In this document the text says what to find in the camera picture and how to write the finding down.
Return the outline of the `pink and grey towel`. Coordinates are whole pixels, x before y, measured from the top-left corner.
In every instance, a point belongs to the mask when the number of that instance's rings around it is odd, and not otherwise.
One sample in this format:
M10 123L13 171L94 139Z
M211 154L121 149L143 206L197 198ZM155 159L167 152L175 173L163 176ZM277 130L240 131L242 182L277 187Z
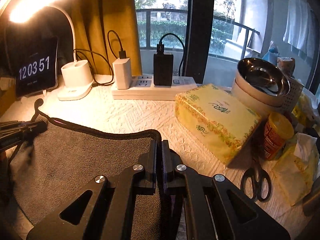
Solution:
M138 163L150 142L161 135L154 129L112 134L51 118L35 101L33 120L45 121L47 130L22 144L11 163L14 196L33 228L47 215L68 202L98 175L115 177ZM161 200L153 195L136 196L130 239L161 239Z

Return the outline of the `cardboard box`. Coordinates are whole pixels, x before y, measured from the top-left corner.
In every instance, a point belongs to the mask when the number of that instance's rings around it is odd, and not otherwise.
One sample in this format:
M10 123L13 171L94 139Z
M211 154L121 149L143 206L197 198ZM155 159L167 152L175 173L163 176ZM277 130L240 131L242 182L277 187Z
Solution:
M16 101L16 86L13 77L1 77L0 116Z

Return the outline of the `black scissors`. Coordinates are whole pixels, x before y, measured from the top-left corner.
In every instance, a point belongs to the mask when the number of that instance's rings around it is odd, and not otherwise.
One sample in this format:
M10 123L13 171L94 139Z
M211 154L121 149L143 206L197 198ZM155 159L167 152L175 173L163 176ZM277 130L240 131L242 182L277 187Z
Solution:
M252 154L252 162L250 168L248 168L242 175L240 182L240 190L245 193L246 181L250 179L252 183L253 196L251 200L259 202L267 202L270 198L272 191L271 179L268 173L262 168L259 162L259 157L256 154ZM263 182L267 182L267 195L263 197Z

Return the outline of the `tablet showing clock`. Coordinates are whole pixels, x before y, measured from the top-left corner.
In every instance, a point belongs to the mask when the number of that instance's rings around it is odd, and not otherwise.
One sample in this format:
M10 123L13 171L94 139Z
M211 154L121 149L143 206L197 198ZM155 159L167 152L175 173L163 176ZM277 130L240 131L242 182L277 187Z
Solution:
M33 43L23 54L16 74L16 96L28 96L57 86L56 36Z

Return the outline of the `yellow tissue box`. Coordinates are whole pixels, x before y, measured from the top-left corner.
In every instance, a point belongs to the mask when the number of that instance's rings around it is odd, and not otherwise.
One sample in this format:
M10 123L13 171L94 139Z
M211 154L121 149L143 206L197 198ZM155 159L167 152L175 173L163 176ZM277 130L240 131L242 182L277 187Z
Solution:
M175 116L226 166L262 121L258 113L211 83L176 94Z

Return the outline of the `cream knitted tablecloth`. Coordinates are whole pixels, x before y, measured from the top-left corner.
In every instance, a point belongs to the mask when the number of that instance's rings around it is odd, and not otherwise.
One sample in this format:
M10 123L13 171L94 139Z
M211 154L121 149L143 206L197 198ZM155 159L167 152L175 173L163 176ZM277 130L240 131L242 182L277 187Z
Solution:
M107 133L134 133L156 129L169 146L180 155L185 165L200 174L223 174L236 186L250 166L251 155L245 148L237 159L226 167L210 153L175 117L173 101L114 100L109 86L92 88L87 96L75 101L60 101L57 88L47 95L22 98L11 104L1 121L30 120L34 102L44 100L40 110L50 117L98 129Z

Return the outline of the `yellow tissue packet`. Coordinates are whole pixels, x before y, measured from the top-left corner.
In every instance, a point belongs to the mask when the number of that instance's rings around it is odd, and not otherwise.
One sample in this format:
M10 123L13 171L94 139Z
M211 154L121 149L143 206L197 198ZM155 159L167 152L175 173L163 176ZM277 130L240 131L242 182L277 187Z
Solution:
M289 205L294 206L310 193L318 168L317 139L296 133L287 141L283 153L272 168Z

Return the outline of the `orange lidded jar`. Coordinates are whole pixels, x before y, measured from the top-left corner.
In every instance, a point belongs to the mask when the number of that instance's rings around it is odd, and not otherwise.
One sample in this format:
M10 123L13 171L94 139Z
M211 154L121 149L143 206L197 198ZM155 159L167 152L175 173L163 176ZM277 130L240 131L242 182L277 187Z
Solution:
M291 122L278 112L271 112L264 128L262 158L272 160L285 143L294 136Z

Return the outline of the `white power strip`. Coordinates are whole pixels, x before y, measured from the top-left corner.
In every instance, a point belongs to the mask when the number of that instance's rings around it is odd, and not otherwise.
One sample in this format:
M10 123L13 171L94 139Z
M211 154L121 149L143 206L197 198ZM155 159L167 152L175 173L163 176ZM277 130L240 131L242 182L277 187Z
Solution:
M196 88L192 77L173 76L171 86L155 86L153 75L133 76L128 89L118 89L116 84L111 87L114 100L162 100L174 101L176 94Z

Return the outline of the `white desk lamp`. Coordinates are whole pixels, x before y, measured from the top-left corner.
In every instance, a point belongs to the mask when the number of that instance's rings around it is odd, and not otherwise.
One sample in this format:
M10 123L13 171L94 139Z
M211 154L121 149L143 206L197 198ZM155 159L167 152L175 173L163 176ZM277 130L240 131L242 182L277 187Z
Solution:
M37 12L45 7L54 8L62 12L67 18L71 29L74 29L69 14L62 8L54 5L57 0L20 0L11 10L9 21L12 23L25 23L29 21ZM64 87L58 94L60 101L79 100L84 98L92 88L94 77L91 74L88 60L74 59L61 67Z

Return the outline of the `stainless steel bowl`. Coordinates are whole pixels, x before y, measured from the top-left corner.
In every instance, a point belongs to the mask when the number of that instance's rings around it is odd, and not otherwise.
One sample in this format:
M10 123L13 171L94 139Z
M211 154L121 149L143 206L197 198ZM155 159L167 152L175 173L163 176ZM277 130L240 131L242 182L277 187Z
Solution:
M274 64L254 58L244 58L237 65L240 76L257 90L284 97L290 91L290 83L285 74Z

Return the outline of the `white plastic basket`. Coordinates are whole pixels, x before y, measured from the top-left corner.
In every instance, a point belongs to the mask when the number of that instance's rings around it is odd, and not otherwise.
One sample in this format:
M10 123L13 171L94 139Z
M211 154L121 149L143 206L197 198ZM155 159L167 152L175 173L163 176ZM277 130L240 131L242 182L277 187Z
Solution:
M284 98L283 104L281 106L281 111L291 113L296 103L298 102L304 85L295 78L287 77L287 79L290 83L290 91Z

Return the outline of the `mustard yellow curtain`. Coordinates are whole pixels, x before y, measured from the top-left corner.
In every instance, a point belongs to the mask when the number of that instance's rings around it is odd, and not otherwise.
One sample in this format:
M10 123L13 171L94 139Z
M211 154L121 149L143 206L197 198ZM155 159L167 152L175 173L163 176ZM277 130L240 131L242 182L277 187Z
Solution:
M142 73L135 0L70 0L76 48L84 49L94 72L110 74L120 48L131 59L133 75Z

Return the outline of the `white hanging shirt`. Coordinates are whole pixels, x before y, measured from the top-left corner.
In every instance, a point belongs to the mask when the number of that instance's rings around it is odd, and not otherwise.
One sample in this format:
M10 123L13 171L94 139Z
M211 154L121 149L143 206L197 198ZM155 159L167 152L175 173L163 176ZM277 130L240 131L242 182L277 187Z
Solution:
M287 24L283 41L303 60L312 59L315 53L315 23L310 5L303 0L289 0Z

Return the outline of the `black window frame post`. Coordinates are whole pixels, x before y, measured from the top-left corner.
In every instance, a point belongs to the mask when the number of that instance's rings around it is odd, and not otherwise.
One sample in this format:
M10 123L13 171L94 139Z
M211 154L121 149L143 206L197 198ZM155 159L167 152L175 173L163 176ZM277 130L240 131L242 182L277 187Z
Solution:
M188 0L185 59L182 73L196 83L203 83L210 37L212 34L214 0Z

